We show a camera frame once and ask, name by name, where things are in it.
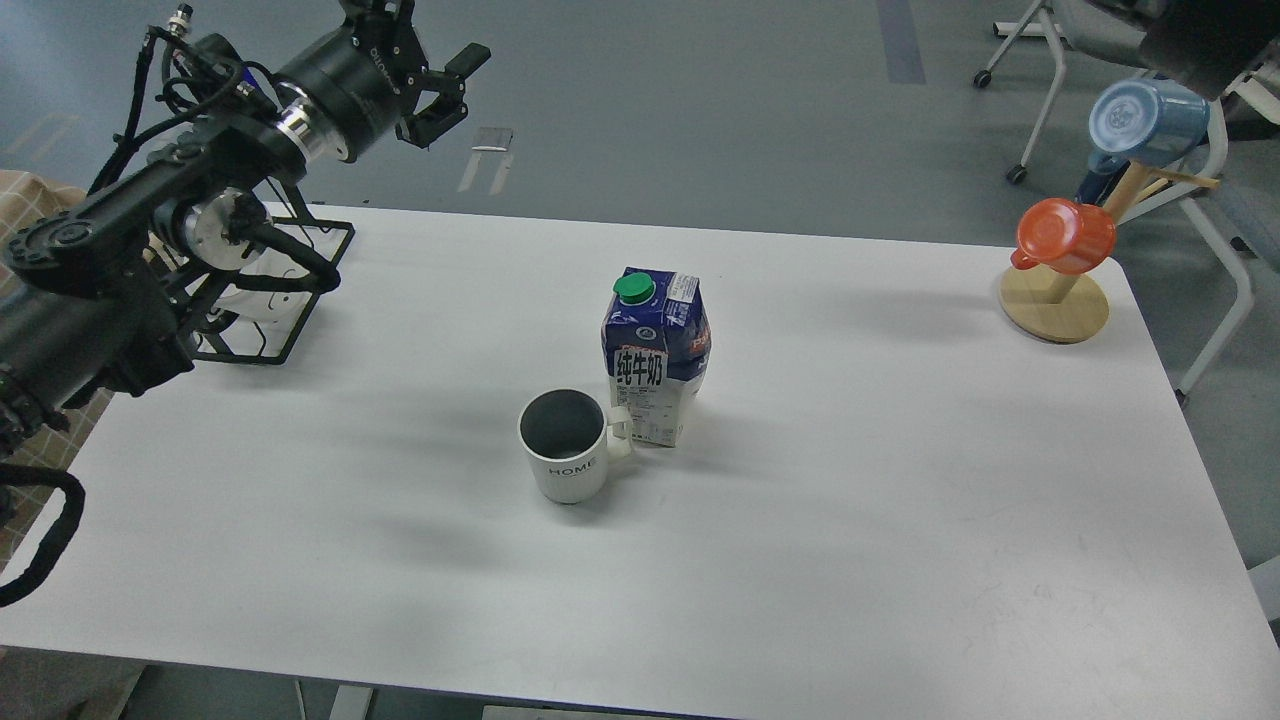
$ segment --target chair leg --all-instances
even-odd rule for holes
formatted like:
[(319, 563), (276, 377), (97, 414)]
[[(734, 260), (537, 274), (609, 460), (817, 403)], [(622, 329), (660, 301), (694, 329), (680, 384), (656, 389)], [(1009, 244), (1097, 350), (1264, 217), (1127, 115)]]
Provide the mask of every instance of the chair leg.
[[(1053, 22), (1044, 8), (1041, 8), (1038, 14), (1039, 22), (1044, 24)], [(1057, 96), (1062, 91), (1062, 83), (1066, 81), (1066, 53), (1062, 50), (1062, 40), (1052, 32), (1044, 36), (1044, 40), (1048, 42), (1050, 54), (1053, 55), (1053, 82), (1048, 87), (1048, 97), (1044, 99), (1044, 105), (1041, 106), (1041, 114), (1036, 118), (1036, 127), (1032, 128), (1032, 137), (1027, 141), (1027, 149), (1023, 150), (1023, 159), (1018, 163), (1024, 169), (1032, 159), (1032, 150), (1039, 142), (1041, 131), (1044, 129), (1048, 114), (1053, 110), (1053, 102), (1057, 101)]]
[[(1005, 41), (1000, 44), (1000, 49), (996, 50), (996, 54), (991, 56), (991, 60), (988, 60), (987, 64), (983, 65), (982, 70), (979, 72), (989, 73), (991, 70), (996, 69), (996, 64), (998, 64), (1000, 59), (1005, 56), (1005, 53), (1014, 44), (1014, 41), (1018, 40), (1018, 36), (1023, 33), (1023, 29), (1027, 28), (1027, 23), (1032, 22), (1032, 15), (1034, 15), (1038, 10), (1041, 10), (1046, 5), (1046, 3), (1048, 3), (1048, 0), (1036, 0), (1032, 3), (1030, 8), (1027, 8), (1027, 12), (1023, 13), (1021, 18), (1019, 18), (1018, 24), (1014, 26), (1014, 31), (1010, 32), (1009, 37), (1006, 37)], [(1041, 22), (1044, 23), (1044, 27), (1053, 27), (1053, 23), (1046, 22), (1044, 18), (1041, 18)]]
[(1267, 623), (1280, 620), (1280, 556), (1249, 569), (1253, 589), (1262, 601), (1262, 612)]
[(1187, 219), (1199, 231), (1204, 242), (1208, 243), (1210, 250), (1213, 251), (1213, 255), (1217, 255), (1219, 261), (1222, 263), (1222, 266), (1226, 268), (1226, 272), (1235, 281), (1235, 302), (1231, 304), (1231, 309), (1226, 311), (1222, 323), (1213, 331), (1204, 348), (1196, 356), (1190, 369), (1187, 370), (1187, 374), (1183, 375), (1183, 379), (1175, 388), (1179, 400), (1185, 400), (1201, 375), (1204, 374), (1204, 370), (1222, 354), (1222, 348), (1226, 347), (1228, 341), (1231, 340), (1235, 331), (1240, 329), (1240, 324), (1244, 323), (1244, 318), (1248, 316), (1249, 310), (1253, 309), (1253, 281), (1249, 279), (1248, 268), (1244, 266), (1240, 258), (1231, 250), (1231, 245), (1222, 237), (1222, 233), (1217, 232), (1217, 228), (1213, 227), (1213, 223), (1210, 222), (1204, 211), (1196, 204), (1196, 200), (1184, 197), (1178, 201), (1178, 205), (1183, 209), (1183, 213), (1187, 213)]

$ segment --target blue stripe on floor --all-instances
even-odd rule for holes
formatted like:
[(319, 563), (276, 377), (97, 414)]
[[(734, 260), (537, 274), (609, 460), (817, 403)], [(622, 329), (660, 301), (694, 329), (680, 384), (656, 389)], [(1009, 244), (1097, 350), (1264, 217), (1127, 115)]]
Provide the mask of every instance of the blue stripe on floor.
[(910, 0), (876, 0), (888, 81), (897, 85), (924, 85), (924, 61), (915, 36)]

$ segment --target wooden base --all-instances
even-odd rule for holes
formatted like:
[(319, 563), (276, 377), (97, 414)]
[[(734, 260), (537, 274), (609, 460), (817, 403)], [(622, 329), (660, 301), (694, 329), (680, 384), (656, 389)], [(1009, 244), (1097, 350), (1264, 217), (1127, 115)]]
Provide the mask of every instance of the wooden base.
[(1000, 281), (1000, 306), (1018, 327), (1050, 342), (1088, 340), (1107, 324), (1107, 296), (1088, 275), (1080, 275), (1061, 302), (1047, 302), (1050, 286), (1059, 277), (1052, 268), (1010, 268)]

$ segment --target black cable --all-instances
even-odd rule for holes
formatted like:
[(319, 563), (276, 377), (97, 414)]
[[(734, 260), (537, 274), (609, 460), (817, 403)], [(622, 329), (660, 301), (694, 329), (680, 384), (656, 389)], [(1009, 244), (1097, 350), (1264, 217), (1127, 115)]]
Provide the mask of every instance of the black cable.
[(0, 464), (0, 473), (3, 473), (0, 474), (3, 484), (50, 487), (63, 491), (67, 497), (63, 502), (63, 511), (36, 547), (31, 565), (20, 575), (0, 585), (0, 607), (5, 607), (35, 592), (49, 578), (49, 573), (52, 571), (58, 559), (70, 543), (72, 536), (76, 534), (76, 529), (79, 528), (81, 516), (84, 514), (84, 487), (79, 484), (76, 475), (65, 470)]
[[(196, 78), (189, 77), (169, 78), (164, 81), (164, 86), (160, 88), (160, 95), (156, 95), (156, 100), (163, 101), (175, 115), (184, 110), (189, 110), (198, 101), (198, 95), (195, 88), (198, 82), (200, 81)], [(191, 90), (191, 95), (195, 100), (187, 100), (186, 97), (178, 95), (178, 87), (187, 87)]]
[(307, 274), (301, 278), (274, 278), (237, 273), (232, 278), (232, 284), (241, 290), (325, 293), (342, 282), (342, 275), (338, 274), (338, 268), (333, 263), (282, 229), (271, 225), (256, 225), (244, 234), (253, 242), (288, 255), (291, 260), (302, 265)]
[(173, 77), (174, 50), (175, 47), (172, 44), (165, 42), (164, 54), (160, 55), (160, 82), (169, 82), (169, 78)]
[(147, 90), (147, 73), (151, 70), (155, 46), (156, 37), (148, 32), (133, 67), (133, 99), (129, 104), (129, 119), (124, 123), (124, 136), (120, 142), (129, 142), (138, 132), (138, 120), (142, 119), (142, 97)]
[[(183, 41), (180, 37), (173, 35), (169, 31), (151, 26), (147, 28), (147, 33), (156, 35), (177, 45), (180, 50), (187, 53), (188, 56), (193, 59), (196, 58), (195, 49), (191, 45), (187, 45), (187, 42)], [(219, 87), (216, 92), (214, 92), (205, 100), (197, 102), (196, 105), (188, 108), (187, 110), (183, 110), (182, 113), (178, 113), (177, 115), (166, 120), (161, 120), (151, 126), (141, 135), (132, 137), (128, 141), (119, 142), (115, 147), (115, 152), (111, 154), (106, 164), (102, 165), (102, 169), (99, 172), (97, 177), (93, 178), (93, 184), (90, 186), (88, 191), (90, 195), (120, 179), (120, 174), (124, 172), (124, 168), (129, 164), (129, 160), (133, 158), (133, 155), (143, 145), (155, 138), (157, 135), (170, 128), (178, 127), (182, 123), (196, 119), (196, 117), (198, 117), (201, 113), (212, 108), (223, 97), (227, 97), (228, 94), (236, 90), (236, 86), (239, 85), (241, 82), (241, 77), (243, 77), (244, 74), (244, 65), (236, 60), (228, 60), (228, 64), (230, 65), (232, 72), (228, 74), (227, 79), (223, 82), (221, 87)], [(142, 90), (143, 91), (146, 90), (146, 73), (143, 73)]]

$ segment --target milk carton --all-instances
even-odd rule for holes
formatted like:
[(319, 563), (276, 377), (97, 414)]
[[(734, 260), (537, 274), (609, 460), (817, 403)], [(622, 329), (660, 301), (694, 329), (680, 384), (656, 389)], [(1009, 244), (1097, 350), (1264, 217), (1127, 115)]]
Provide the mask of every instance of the milk carton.
[(631, 411), (631, 437), (675, 446), (703, 384), (712, 329), (698, 278), (627, 268), (613, 284), (600, 338), (613, 405)]

